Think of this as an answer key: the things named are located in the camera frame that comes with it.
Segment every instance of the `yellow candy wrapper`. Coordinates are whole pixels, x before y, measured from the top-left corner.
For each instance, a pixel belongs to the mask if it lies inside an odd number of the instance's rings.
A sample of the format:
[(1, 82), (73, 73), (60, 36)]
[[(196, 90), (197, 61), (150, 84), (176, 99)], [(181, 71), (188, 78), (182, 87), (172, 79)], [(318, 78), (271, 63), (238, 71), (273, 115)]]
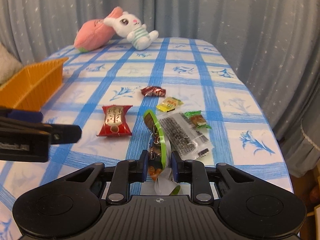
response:
[(156, 108), (162, 112), (168, 112), (181, 105), (183, 105), (181, 100), (173, 97), (166, 97), (162, 103), (156, 106)]

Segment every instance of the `ribbed black surface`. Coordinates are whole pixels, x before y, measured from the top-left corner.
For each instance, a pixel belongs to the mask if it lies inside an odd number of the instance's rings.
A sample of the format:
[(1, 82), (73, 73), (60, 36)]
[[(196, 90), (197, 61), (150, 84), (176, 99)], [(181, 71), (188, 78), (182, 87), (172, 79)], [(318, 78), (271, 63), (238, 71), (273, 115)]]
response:
[(187, 196), (133, 196), (107, 208), (102, 218), (72, 240), (244, 240), (226, 228), (210, 207), (194, 205)]

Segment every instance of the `green and white striped outfit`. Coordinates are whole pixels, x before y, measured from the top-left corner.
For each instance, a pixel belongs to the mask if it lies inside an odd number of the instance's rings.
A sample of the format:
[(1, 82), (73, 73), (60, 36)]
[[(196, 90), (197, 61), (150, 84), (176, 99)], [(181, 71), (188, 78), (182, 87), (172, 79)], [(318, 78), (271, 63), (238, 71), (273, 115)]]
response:
[(150, 39), (149, 37), (149, 33), (142, 27), (139, 27), (137, 29), (134, 30), (134, 39), (132, 41), (132, 45), (136, 48), (137, 48), (137, 43), (138, 43), (138, 39), (140, 39), (141, 37), (145, 37), (145, 36), (148, 36), (148, 38)]

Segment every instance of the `orange basket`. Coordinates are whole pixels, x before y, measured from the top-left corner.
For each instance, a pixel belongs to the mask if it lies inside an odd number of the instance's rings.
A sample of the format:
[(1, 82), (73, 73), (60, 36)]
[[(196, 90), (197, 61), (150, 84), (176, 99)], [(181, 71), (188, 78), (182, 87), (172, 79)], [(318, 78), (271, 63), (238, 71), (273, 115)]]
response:
[(62, 67), (68, 58), (25, 66), (0, 87), (0, 105), (19, 110), (39, 111), (62, 84)]

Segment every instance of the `bunny's head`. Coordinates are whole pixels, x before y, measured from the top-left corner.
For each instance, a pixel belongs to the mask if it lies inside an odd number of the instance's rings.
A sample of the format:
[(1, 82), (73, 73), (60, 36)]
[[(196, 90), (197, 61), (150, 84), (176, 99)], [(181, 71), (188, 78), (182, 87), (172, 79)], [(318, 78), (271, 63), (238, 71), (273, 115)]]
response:
[(106, 17), (103, 23), (112, 27), (122, 38), (126, 38), (130, 32), (142, 26), (140, 19), (128, 12), (123, 12), (119, 18)]

